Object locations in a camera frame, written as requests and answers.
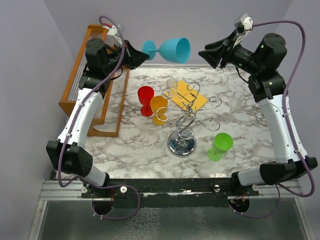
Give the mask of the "blue plastic wine glass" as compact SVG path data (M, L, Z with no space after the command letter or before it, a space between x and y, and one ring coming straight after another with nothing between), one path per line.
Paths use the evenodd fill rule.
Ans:
M152 40L147 40L142 45L141 51L149 55L150 61L159 53L167 62L185 64L190 57L191 45L185 37L169 39L160 47L156 47Z

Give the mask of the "red plastic wine glass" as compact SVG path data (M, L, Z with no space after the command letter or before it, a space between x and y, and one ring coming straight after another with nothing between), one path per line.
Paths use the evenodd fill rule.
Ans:
M150 117L153 115L151 110L151 99L154 97L154 90L150 86L142 86L137 91L138 100L142 104L142 108L140 109L140 113L144 117Z

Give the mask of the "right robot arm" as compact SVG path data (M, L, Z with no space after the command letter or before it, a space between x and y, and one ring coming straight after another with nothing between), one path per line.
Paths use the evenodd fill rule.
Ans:
M211 67L224 68L227 64L249 74L248 87L267 122L274 149L274 161L248 168L231 175L229 189L240 196L251 185L274 185L302 177L318 166L300 144L297 130L288 127L291 120L289 98L285 96L286 82L277 68L287 54L285 39L266 34L254 52L236 44L236 32L207 44L199 51Z

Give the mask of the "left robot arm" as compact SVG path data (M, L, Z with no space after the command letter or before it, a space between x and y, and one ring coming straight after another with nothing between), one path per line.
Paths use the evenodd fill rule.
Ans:
M78 85L76 103L61 134L49 141L46 151L58 174L71 174L93 185L97 196L106 197L111 190L109 175L93 164L84 149L87 133L98 107L105 98L114 73L125 67L134 70L149 55L134 49L128 40L123 46L110 47L101 38L90 39L85 49L86 65Z

